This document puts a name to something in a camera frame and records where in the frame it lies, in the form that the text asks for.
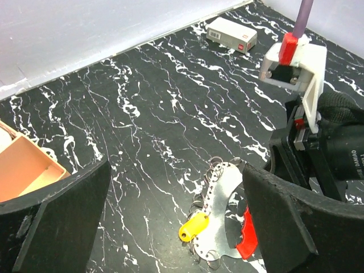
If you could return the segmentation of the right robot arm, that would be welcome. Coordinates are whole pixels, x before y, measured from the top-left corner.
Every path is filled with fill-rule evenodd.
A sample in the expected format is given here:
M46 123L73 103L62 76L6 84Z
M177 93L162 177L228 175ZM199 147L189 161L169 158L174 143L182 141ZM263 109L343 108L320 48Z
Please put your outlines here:
M341 93L324 92L312 133L298 94L285 107L287 124L272 133L264 169L306 189L314 177L324 196L345 201L347 182L363 180L363 109Z

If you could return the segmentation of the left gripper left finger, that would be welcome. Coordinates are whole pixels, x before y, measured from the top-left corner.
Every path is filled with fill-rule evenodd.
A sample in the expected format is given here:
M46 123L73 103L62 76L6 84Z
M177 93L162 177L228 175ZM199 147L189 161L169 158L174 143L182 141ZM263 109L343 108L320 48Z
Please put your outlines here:
M1 272L85 272L111 181L108 160L1 203Z

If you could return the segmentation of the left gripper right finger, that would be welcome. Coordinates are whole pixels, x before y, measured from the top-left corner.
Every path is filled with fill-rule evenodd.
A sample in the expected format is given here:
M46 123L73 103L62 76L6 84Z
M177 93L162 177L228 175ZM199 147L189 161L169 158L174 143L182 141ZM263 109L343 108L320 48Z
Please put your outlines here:
M363 272L363 206L247 163L242 172L267 272Z

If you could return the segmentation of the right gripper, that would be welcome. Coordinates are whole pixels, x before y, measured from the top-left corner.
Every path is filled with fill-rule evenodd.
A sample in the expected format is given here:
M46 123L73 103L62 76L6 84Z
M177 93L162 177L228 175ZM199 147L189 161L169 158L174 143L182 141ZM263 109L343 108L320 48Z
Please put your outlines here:
M268 171L309 190L309 179L315 177L324 196L345 202L347 182L336 179L331 172L322 135L311 133L302 99L294 96L285 107L286 126L274 130L269 141Z

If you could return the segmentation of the key with yellow tag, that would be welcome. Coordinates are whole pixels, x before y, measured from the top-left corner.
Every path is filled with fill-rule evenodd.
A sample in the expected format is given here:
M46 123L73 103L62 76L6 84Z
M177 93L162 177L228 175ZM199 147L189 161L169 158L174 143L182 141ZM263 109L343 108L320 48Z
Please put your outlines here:
M198 212L180 227L179 238L182 242L190 242L204 231L208 225L209 216L206 213Z

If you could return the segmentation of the red black keyring holder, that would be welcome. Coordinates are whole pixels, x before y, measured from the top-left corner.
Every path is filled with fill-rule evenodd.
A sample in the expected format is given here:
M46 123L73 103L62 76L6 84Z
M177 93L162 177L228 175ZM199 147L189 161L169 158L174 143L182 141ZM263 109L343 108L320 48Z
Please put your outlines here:
M248 260L258 248L253 219L248 205L245 205L239 243L230 247L226 236L225 213L231 195L243 182L242 170L245 162L241 158L224 161L214 156L209 161L209 168L204 174L206 190L194 196L187 220L191 221L199 213L205 215L207 226L189 241L189 249L195 259L206 261L211 270L219 269L224 256Z

